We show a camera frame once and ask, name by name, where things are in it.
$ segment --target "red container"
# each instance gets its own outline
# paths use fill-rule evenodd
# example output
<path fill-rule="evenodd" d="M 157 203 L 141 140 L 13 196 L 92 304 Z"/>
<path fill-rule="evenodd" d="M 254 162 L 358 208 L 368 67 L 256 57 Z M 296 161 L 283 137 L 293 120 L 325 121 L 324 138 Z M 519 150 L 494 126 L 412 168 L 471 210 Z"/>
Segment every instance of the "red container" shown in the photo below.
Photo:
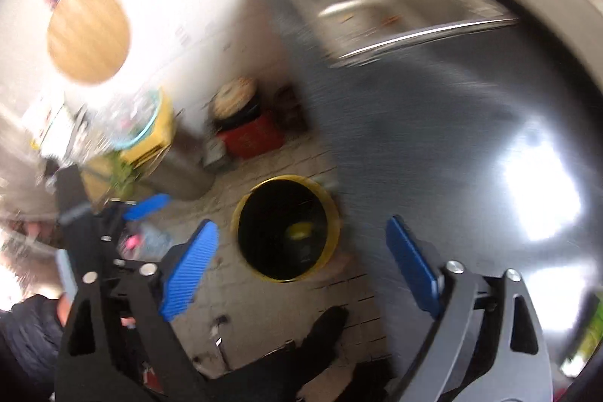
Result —
<path fill-rule="evenodd" d="M 230 155 L 241 159 L 250 159 L 278 149 L 285 143 L 285 136 L 274 126 L 267 113 L 238 128 L 219 132 L 218 137 L 224 142 Z"/>

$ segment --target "black sleeve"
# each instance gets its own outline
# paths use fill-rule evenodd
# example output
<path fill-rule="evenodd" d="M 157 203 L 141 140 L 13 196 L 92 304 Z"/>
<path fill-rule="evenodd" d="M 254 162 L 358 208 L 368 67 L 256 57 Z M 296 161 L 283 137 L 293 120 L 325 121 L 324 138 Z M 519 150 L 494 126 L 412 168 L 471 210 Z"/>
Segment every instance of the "black sleeve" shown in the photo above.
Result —
<path fill-rule="evenodd" d="M 32 385 L 48 395 L 54 391 L 54 375 L 63 327 L 57 302 L 34 295 L 13 306 L 0 319 L 0 333 Z"/>

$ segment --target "yellow object in trash can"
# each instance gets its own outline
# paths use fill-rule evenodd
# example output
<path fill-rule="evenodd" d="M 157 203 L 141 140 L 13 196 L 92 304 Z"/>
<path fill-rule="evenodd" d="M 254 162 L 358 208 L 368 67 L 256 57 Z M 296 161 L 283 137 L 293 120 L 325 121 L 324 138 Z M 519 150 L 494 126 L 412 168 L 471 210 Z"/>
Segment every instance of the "yellow object in trash can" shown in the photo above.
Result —
<path fill-rule="evenodd" d="M 172 144 L 174 139 L 174 110 L 172 102 L 164 91 L 160 91 L 161 105 L 153 126 L 148 134 L 130 149 L 122 150 L 121 158 L 138 167 L 157 156 Z"/>

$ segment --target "sink basin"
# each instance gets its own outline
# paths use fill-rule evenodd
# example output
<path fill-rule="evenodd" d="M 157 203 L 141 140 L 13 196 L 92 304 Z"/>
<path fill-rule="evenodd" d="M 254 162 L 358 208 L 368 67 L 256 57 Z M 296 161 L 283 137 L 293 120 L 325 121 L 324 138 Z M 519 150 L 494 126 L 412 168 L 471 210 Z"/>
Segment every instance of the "sink basin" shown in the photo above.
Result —
<path fill-rule="evenodd" d="M 292 0 L 336 65 L 394 47 L 512 24 L 493 0 Z"/>

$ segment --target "blue gripper pad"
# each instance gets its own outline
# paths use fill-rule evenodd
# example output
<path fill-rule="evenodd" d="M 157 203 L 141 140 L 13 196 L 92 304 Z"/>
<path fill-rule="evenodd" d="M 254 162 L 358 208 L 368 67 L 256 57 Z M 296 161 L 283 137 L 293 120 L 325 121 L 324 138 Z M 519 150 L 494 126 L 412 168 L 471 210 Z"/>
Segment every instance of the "blue gripper pad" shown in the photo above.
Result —
<path fill-rule="evenodd" d="M 166 321 L 186 311 L 193 301 L 203 273 L 218 249 L 218 238 L 218 226 L 205 221 L 189 240 L 185 252 L 164 281 L 159 314 Z"/>
<path fill-rule="evenodd" d="M 387 221 L 385 243 L 404 276 L 418 307 L 435 319 L 442 311 L 439 301 L 441 273 L 430 266 L 399 216 Z"/>

